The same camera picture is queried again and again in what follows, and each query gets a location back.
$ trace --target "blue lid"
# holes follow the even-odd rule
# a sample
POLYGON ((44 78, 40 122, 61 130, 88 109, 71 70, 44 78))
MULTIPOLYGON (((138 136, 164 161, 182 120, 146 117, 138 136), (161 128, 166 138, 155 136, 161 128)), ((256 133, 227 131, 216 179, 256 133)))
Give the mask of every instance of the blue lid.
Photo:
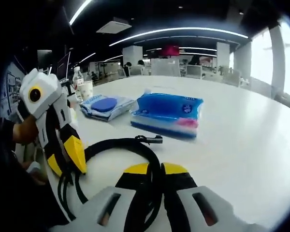
POLYGON ((92 110, 96 110, 98 112, 107 112, 113 110, 117 105, 116 98, 104 98, 102 100, 96 101, 91 105, 92 110))

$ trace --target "paper cup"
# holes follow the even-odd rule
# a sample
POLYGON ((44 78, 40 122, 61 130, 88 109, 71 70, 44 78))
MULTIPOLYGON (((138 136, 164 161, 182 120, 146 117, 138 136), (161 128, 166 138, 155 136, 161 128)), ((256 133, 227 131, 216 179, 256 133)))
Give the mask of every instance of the paper cup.
POLYGON ((85 81, 84 84, 78 86, 78 90, 81 92, 83 101, 93 96, 93 85, 92 81, 85 81))

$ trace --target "black cable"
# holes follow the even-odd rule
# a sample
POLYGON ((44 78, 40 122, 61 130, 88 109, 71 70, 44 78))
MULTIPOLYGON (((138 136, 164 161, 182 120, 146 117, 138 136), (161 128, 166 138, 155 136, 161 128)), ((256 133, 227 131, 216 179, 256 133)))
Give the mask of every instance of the black cable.
MULTIPOLYGON (((155 140, 157 140, 157 143, 162 143, 162 137, 156 136, 156 138, 146 138, 144 136, 137 136, 136 138, 123 138, 123 139, 109 139, 104 140, 101 142, 98 142, 96 144, 93 144, 86 148, 85 150, 85 159, 86 162, 90 160, 92 157, 97 155, 98 153, 112 149, 112 148, 122 148, 125 150, 129 150, 133 153, 136 153, 143 158, 147 159, 150 164, 150 170, 152 173, 152 186, 153 186, 153 194, 152 194, 152 203, 150 204, 150 207, 148 208, 148 213, 152 211, 152 214, 149 216, 148 220, 144 224, 144 231, 148 229, 148 227, 153 223, 153 221, 156 219, 158 212, 160 210, 160 205, 162 201, 162 190, 161 190, 161 179, 162 179, 162 172, 161 172, 161 166, 160 162, 156 156, 156 154, 147 146, 142 144, 144 143, 154 143, 155 140)), ((59 180, 58 184, 58 196, 60 203, 66 210, 69 218, 73 220, 72 218, 75 218, 75 216, 69 211, 68 205, 67 205, 67 198, 66 198, 66 190, 67 190, 67 184, 68 180, 65 179, 64 187, 63 187, 63 200, 61 199, 61 185, 62 180, 59 180)), ((85 204, 88 199, 84 195, 83 191, 80 188, 79 185, 79 178, 80 178, 80 172, 75 173, 75 188, 77 195, 80 199, 80 201, 85 204)))

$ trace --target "yellow eye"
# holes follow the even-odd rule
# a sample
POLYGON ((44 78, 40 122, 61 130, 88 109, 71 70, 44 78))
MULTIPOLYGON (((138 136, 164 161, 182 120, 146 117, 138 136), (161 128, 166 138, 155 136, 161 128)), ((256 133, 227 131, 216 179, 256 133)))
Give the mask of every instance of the yellow eye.
POLYGON ((33 86, 29 90, 29 100, 31 102, 37 102, 41 98, 42 92, 41 89, 38 86, 33 86))

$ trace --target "desk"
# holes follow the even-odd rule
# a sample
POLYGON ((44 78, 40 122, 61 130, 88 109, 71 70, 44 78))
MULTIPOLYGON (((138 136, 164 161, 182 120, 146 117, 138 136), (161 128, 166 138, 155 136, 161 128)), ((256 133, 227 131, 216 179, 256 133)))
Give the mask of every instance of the desk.
MULTIPOLYGON (((150 146, 161 162, 183 165, 198 186, 207 186, 229 201, 244 221, 271 228, 286 215, 290 209, 289 108, 245 89, 184 77, 133 76, 94 87, 94 92, 136 99, 146 88, 204 99, 197 139, 164 136, 162 145, 150 146)), ((105 123, 76 111, 86 146, 110 138, 154 136, 131 127, 129 113, 105 123)), ((87 163, 81 188, 91 198, 113 186, 125 168, 144 161, 129 151, 102 152, 87 163)), ((57 197, 58 178, 49 168, 48 175, 57 197)), ((82 205, 74 187, 68 189, 68 204, 77 216, 82 205)), ((147 231, 171 231, 163 206, 147 231)))

